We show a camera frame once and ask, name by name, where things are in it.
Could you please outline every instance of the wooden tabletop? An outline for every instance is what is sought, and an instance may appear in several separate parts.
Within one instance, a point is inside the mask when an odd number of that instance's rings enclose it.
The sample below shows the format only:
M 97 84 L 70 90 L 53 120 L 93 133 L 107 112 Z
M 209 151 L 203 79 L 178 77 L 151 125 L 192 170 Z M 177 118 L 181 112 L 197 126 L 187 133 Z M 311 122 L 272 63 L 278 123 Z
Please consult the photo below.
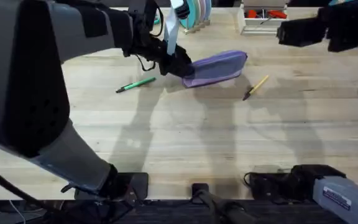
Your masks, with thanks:
M 118 49 L 63 65 L 75 128 L 119 171 L 149 173 L 149 198 L 189 197 L 194 182 L 249 198 L 245 172 L 296 164 L 329 164 L 358 184 L 358 49 L 335 54 L 326 42 L 296 48 L 274 36 L 240 36 L 234 9 L 213 9 L 210 26 L 180 33 L 178 43 L 194 61 L 232 49 L 249 58 L 239 78 L 193 89 L 143 72 Z M 145 77 L 157 81 L 115 93 Z M 34 197 L 73 198 L 60 193 L 64 180 L 2 151 L 0 173 Z M 0 187 L 8 198 L 16 197 Z

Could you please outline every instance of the label sticker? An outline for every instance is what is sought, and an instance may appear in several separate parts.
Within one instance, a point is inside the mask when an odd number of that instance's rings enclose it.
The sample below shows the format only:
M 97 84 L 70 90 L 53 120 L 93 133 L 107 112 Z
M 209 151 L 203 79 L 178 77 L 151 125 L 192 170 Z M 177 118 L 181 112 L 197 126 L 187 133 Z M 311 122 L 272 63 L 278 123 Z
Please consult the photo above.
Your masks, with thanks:
M 323 189 L 323 195 L 329 199 L 331 199 L 333 202 L 337 203 L 341 207 L 345 208 L 346 210 L 350 210 L 352 206 L 352 201 L 348 198 L 342 196 L 341 194 L 337 193 L 336 191 L 324 187 Z

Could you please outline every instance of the black cable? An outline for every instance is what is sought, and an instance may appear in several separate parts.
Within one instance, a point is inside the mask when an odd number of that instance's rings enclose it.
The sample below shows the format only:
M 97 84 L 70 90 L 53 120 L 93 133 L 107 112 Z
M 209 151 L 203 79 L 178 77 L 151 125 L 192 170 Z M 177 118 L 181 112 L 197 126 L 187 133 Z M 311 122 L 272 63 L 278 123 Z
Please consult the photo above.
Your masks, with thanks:
M 158 13 L 160 14 L 161 28 L 160 28 L 160 32 L 158 34 L 152 34 L 152 36 L 153 37 L 158 37 L 159 35 L 162 34 L 162 29 L 164 28 L 164 15 L 162 14 L 160 6 L 158 6 L 158 4 L 156 2 L 155 2 L 155 4 L 157 5 Z
M 142 60 L 140 59 L 140 57 L 139 57 L 137 54 L 135 54 L 135 56 L 136 56 L 137 59 L 140 61 L 140 64 L 142 65 L 142 70 L 143 70 L 143 72 L 148 72 L 148 71 L 150 71 L 150 70 L 152 70 L 152 69 L 155 68 L 155 62 L 153 62 L 153 66 L 151 66 L 150 68 L 148 68 L 148 69 L 144 68 L 143 62 L 142 62 Z
M 23 192 L 21 189 L 18 189 L 15 185 L 11 184 L 9 181 L 7 181 L 5 178 L 3 178 L 1 175 L 0 175 L 0 186 L 5 188 L 6 190 L 12 192 L 14 195 L 22 198 L 23 200 L 39 207 L 39 208 L 43 208 L 43 209 L 46 209 L 48 212 L 51 212 L 51 213 L 55 213 L 57 215 L 61 215 L 63 217 L 67 217 L 67 218 L 70 218 L 72 219 L 73 221 L 76 221 L 78 223 L 84 223 L 84 224 L 89 224 L 89 223 L 86 223 L 86 222 L 83 222 L 81 220 L 77 220 L 76 218 L 72 217 L 72 216 L 69 216 L 69 215 L 66 215 L 64 214 L 62 211 L 54 208 L 54 207 L 51 207 L 45 203 L 42 203 L 40 201 L 38 201 L 37 199 L 33 198 L 32 196 L 26 194 L 25 192 Z
M 248 172 L 248 173 L 246 173 L 246 174 L 244 174 L 244 177 L 242 178 L 243 179 L 243 181 L 244 181 L 244 184 L 248 187 L 248 188 L 251 188 L 251 185 L 250 185 L 250 183 L 248 183 L 248 181 L 247 181 L 247 176 L 249 175 L 249 174 L 251 174 L 251 173 L 253 173 L 253 172 Z

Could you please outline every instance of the pencil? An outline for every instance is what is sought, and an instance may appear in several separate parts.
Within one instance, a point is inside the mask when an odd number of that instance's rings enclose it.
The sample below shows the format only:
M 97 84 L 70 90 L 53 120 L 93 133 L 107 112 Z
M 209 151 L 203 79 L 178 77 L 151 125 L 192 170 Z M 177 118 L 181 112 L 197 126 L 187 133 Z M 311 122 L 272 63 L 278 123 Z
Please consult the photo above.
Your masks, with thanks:
M 268 75 L 265 76 L 264 79 L 262 79 L 262 81 L 260 81 L 256 86 L 249 88 L 249 90 L 245 93 L 244 97 L 243 97 L 243 101 L 248 99 L 253 93 L 255 93 L 255 91 L 264 83 L 266 82 L 266 80 L 268 79 Z

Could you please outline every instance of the green pen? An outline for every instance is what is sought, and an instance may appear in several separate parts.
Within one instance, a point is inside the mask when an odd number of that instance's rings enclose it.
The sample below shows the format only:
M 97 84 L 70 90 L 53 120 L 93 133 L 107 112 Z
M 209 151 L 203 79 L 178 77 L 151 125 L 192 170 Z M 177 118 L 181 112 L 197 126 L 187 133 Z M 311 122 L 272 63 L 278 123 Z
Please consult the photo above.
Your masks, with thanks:
M 129 84 L 129 85 L 126 85 L 126 86 L 123 86 L 121 87 L 119 90 L 116 91 L 116 93 L 122 93 L 124 92 L 125 90 L 129 90 L 131 88 L 134 88 L 134 87 L 137 87 L 137 86 L 141 86 L 143 84 L 146 84 L 146 83 L 149 83 L 149 82 L 152 82 L 155 80 L 155 77 L 152 77 L 152 78 L 146 78 L 145 80 L 142 80 L 142 81 L 139 81 L 139 82 L 135 82 L 135 83 L 132 83 L 132 84 Z

